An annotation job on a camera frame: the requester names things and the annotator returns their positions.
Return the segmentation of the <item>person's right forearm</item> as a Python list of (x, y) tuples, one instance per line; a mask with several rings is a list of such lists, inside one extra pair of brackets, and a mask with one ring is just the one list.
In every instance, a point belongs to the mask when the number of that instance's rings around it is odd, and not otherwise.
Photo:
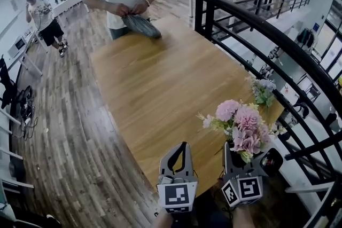
[(255, 228), (248, 205), (237, 207), (233, 213), (233, 228)]

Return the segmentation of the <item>grey plastic bag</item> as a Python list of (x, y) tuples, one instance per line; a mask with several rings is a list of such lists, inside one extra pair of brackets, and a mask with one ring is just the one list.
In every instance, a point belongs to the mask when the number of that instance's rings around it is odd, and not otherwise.
[(160, 38), (161, 32), (147, 19), (140, 15), (128, 14), (122, 18), (123, 23), (130, 30), (149, 38)]

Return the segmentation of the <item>white desk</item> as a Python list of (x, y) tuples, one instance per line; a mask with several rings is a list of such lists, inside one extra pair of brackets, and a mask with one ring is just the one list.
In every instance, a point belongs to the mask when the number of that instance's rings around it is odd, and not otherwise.
[(56, 18), (76, 4), (83, 4), (83, 0), (65, 0), (56, 4), (53, 8), (53, 16)]
[(22, 48), (20, 52), (14, 58), (11, 58), (10, 56), (7, 58), (7, 60), (5, 61), (7, 65), (7, 69), (8, 71), (10, 71), (19, 62), (21, 66), (24, 67), (25, 70), (29, 70), (31, 72), (36, 71), (39, 76), (42, 76), (43, 75), (42, 71), (38, 68), (36, 64), (34, 64), (34, 62), (28, 56), (27, 51), (28, 51), (29, 45), (35, 38), (37, 39), (39, 45), (42, 46), (46, 52), (47, 52), (47, 49), (45, 48), (44, 44), (40, 41), (38, 37), (38, 32), (36, 30), (24, 38), (27, 43), (26, 47)]

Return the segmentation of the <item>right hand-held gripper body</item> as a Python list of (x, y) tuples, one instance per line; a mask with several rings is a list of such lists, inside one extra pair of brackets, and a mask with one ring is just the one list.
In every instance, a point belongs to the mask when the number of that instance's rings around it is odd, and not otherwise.
[(255, 203), (263, 197), (263, 171), (223, 172), (221, 192), (229, 207)]

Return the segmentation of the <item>black metal railing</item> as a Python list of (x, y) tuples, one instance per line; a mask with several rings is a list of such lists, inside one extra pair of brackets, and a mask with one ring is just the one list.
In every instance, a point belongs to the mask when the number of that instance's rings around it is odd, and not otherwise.
[[(266, 0), (195, 0), (195, 31), (229, 54), (257, 79), (271, 70), (272, 94), (283, 106), (278, 123), (285, 128), (278, 148), (286, 176), (297, 179), (318, 197), (309, 227), (342, 228), (342, 95), (331, 76), (305, 50), (261, 15)], [(285, 115), (296, 120), (290, 125)]]

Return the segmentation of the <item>wooden table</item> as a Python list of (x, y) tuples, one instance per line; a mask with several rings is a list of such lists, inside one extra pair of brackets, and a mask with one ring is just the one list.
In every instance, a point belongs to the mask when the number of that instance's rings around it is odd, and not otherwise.
[(223, 169), (224, 134), (203, 128), (229, 99), (254, 102), (247, 71), (179, 18), (154, 22), (159, 39), (130, 33), (91, 55), (97, 84), (119, 135), (152, 186), (161, 158), (181, 142), (191, 148), (201, 195)]

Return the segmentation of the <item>person's left forearm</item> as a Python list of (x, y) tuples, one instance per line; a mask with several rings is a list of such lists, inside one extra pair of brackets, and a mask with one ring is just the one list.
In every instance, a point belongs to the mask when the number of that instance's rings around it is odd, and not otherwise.
[(152, 224), (152, 228), (172, 228), (174, 220), (170, 213), (161, 210)]

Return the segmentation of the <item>purple flower bunch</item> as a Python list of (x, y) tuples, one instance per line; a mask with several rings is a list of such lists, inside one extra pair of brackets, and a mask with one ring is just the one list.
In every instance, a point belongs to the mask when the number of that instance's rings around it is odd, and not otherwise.
[(276, 84), (269, 79), (256, 79), (251, 76), (245, 78), (254, 94), (254, 100), (257, 105), (270, 107), (274, 100), (273, 91), (276, 90)]

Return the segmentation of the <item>person's dark trousers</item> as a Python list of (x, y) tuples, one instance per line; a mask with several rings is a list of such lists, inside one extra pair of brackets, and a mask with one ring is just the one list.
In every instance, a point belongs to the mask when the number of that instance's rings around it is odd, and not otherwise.
[(190, 213), (172, 214), (172, 217), (171, 228), (232, 228), (231, 217), (219, 209), (210, 190), (195, 198)]

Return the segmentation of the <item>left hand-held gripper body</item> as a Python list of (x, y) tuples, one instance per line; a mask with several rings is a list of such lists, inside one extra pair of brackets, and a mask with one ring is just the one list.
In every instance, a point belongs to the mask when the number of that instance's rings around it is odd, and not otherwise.
[(160, 176), (157, 184), (158, 204), (170, 214), (188, 213), (193, 209), (197, 186), (196, 177)]

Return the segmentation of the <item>pink flowers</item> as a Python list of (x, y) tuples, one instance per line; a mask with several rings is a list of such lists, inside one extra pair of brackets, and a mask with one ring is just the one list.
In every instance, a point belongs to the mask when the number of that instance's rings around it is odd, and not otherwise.
[(255, 155), (265, 152), (279, 135), (286, 133), (282, 125), (267, 125), (253, 103), (226, 100), (217, 106), (215, 116), (199, 113), (197, 117), (204, 129), (222, 131), (230, 151), (245, 163), (250, 163)]

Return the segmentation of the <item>black office chair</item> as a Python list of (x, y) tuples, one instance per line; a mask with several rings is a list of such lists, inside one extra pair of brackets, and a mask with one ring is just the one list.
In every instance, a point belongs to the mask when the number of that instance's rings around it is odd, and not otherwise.
[(3, 57), (0, 58), (0, 83), (4, 85), (1, 101), (1, 109), (9, 105), (17, 96), (17, 85), (10, 79), (8, 69)]

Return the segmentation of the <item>grey waste bin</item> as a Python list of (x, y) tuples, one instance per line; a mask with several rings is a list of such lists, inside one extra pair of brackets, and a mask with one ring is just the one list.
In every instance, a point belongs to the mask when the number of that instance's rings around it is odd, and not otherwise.
[(267, 176), (275, 176), (283, 164), (283, 157), (275, 148), (271, 148), (261, 159), (260, 167)]

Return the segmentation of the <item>white microwave oven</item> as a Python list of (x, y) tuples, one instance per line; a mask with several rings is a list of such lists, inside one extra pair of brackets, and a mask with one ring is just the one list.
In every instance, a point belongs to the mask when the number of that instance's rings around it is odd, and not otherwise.
[(7, 52), (11, 58), (14, 58), (22, 48), (26, 47), (26, 45), (25, 38), (23, 36), (18, 36)]

